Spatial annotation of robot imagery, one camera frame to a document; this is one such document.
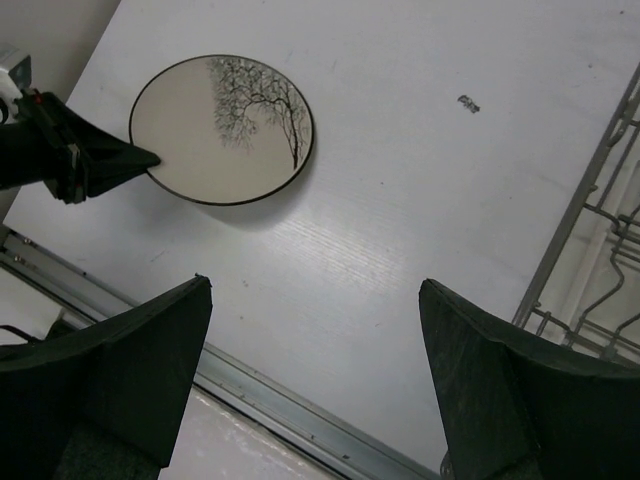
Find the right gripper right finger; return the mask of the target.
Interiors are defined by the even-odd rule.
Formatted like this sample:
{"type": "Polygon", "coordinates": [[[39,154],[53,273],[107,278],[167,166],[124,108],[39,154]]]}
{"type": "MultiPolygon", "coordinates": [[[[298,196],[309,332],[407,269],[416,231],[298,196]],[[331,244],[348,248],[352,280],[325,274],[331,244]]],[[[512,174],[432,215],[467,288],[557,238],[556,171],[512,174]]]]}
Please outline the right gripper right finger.
{"type": "Polygon", "coordinates": [[[637,368],[537,337],[432,279],[419,311],[448,478],[638,478],[637,368]]]}

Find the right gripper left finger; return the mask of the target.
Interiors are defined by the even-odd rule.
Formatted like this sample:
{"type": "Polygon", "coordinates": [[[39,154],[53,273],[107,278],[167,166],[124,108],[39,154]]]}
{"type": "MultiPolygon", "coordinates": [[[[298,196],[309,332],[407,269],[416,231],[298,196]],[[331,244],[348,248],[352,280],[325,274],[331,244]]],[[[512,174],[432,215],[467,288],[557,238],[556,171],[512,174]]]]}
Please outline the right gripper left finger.
{"type": "Polygon", "coordinates": [[[1,348],[5,479],[155,479],[213,309],[208,278],[90,327],[1,348]]]}

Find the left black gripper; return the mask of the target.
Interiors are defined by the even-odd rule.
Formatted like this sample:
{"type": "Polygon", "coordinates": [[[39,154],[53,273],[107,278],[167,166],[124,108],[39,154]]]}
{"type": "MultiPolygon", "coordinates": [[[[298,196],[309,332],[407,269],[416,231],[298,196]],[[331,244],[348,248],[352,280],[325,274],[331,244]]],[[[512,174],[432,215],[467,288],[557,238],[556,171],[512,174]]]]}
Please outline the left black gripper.
{"type": "Polygon", "coordinates": [[[1,189],[43,182],[54,198],[82,203],[160,164],[160,158],[99,129],[55,94],[34,90],[26,116],[1,126],[1,189]]]}

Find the cream plate with tree drawing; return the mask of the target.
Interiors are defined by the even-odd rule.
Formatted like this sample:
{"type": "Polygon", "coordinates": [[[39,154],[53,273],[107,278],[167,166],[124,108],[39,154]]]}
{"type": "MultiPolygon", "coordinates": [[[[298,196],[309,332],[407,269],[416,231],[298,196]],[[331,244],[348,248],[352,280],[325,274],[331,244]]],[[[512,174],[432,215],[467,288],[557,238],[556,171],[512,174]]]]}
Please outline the cream plate with tree drawing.
{"type": "Polygon", "coordinates": [[[149,176],[187,201],[237,206],[268,198],[308,164],[311,108],[284,74],[255,59],[211,54],[175,63],[137,95],[130,142],[156,154],[149,176]]]}

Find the small dark debris on table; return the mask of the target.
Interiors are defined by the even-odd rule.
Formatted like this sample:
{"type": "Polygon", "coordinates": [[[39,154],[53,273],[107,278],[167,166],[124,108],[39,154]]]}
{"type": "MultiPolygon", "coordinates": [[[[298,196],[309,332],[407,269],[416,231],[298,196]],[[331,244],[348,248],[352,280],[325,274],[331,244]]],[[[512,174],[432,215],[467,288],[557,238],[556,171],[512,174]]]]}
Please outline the small dark debris on table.
{"type": "Polygon", "coordinates": [[[480,106],[473,101],[468,95],[461,95],[458,97],[457,102],[460,103],[466,110],[472,114],[480,111],[480,106]]]}

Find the aluminium rail at table edge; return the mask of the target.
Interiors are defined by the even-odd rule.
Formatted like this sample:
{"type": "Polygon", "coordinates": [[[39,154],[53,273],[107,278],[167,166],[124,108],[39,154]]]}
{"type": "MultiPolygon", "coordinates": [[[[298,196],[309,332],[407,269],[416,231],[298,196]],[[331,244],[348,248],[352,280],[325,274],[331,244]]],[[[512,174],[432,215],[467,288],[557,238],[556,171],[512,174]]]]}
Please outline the aluminium rail at table edge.
{"type": "Polygon", "coordinates": [[[12,230],[1,265],[61,306],[22,373],[62,407],[166,465],[191,389],[222,402],[344,479],[435,472],[275,383],[206,340],[211,286],[196,276],[137,304],[12,230]]]}

